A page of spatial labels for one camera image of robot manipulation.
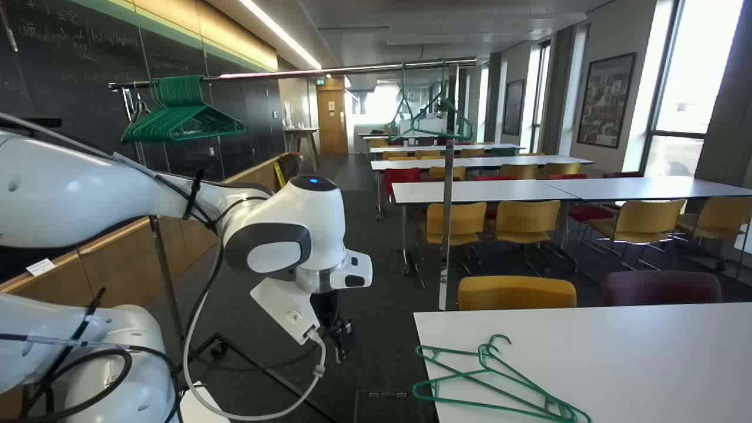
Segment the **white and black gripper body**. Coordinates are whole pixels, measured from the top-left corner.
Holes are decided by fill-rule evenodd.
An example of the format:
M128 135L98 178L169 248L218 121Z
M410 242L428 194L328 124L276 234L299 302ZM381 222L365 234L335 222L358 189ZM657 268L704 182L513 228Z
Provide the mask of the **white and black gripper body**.
M249 297L272 317L299 345L319 326L319 317L310 304L313 295L343 289L366 289L373 283L373 263L368 254L347 250L343 258L321 271L296 268L293 279L265 278Z

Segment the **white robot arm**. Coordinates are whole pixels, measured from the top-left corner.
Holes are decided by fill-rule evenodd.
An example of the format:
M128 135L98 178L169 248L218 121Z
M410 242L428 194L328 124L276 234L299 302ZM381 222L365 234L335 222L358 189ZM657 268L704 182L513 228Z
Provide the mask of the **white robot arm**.
M0 237L45 250L140 218L192 218L217 230L231 268L259 279L251 298L296 343L319 330L313 298L366 289L373 261L346 245L341 189L299 174L279 190L152 172L58 133L10 118L0 133Z

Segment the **white robot base link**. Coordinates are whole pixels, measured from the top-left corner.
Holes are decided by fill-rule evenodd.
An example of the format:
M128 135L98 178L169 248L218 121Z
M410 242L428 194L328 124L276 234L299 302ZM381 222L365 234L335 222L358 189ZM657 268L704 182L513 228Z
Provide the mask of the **white robot base link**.
M0 297L0 392L26 423L179 423L163 330L140 306Z

